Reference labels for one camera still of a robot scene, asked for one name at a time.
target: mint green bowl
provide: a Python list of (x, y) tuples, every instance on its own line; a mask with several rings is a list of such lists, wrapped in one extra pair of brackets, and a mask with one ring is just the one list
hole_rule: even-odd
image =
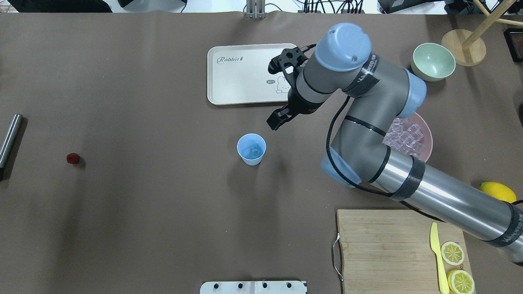
[(423, 43), (412, 54), (412, 71), (422, 80), (443, 80), (456, 69), (456, 60), (447, 48), (435, 43)]

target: knife handle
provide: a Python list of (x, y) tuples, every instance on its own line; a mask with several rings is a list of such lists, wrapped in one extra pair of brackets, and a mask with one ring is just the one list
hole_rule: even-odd
[(436, 254), (436, 261), (438, 263), (439, 291), (441, 294), (449, 294), (449, 282), (447, 281), (447, 274), (445, 274), (445, 268), (443, 267), (443, 258), (441, 257), (441, 254)]

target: metal handle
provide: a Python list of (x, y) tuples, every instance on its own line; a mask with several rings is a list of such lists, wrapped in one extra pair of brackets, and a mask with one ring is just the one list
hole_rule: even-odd
[(339, 233), (336, 235), (336, 240), (334, 241), (334, 243), (332, 244), (332, 265), (334, 266), (334, 269), (336, 270), (336, 272), (338, 273), (339, 275), (339, 280), (341, 282), (343, 282), (343, 275), (339, 272), (338, 268), (336, 267), (336, 262), (335, 262), (335, 259), (334, 259), (334, 247), (336, 247), (336, 243), (339, 242)]
[(20, 129), (20, 125), (22, 124), (22, 120), (24, 117), (22, 115), (15, 115), (13, 117), (13, 121), (11, 122), (11, 126), (9, 127), (9, 130), (7, 131), (7, 134), (5, 135), (4, 143), (2, 144), (2, 149), (0, 149), (0, 169), (4, 168), (7, 164), (7, 159), (9, 157), (9, 153), (11, 152), (11, 149), (13, 148), (13, 144), (15, 143), (16, 134), (18, 133), (18, 130)]

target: plastic cup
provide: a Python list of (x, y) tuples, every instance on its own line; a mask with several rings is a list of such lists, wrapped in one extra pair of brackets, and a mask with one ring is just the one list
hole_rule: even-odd
[(260, 135), (247, 134), (238, 140), (236, 149), (246, 164), (256, 165), (262, 161), (267, 145)]
[(454, 72), (456, 61), (447, 48), (435, 43), (423, 43), (412, 54), (412, 71), (422, 80), (443, 80)]

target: wooden cutting board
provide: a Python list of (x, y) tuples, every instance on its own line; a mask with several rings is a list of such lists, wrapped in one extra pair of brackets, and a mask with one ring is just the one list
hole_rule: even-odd
[[(411, 210), (367, 209), (339, 209), (337, 220), (344, 294), (439, 293), (436, 255), (429, 241), (433, 220)], [(465, 251), (460, 266), (444, 261), (446, 273), (463, 269), (472, 275), (463, 232), (437, 223), (440, 244), (453, 241)]]

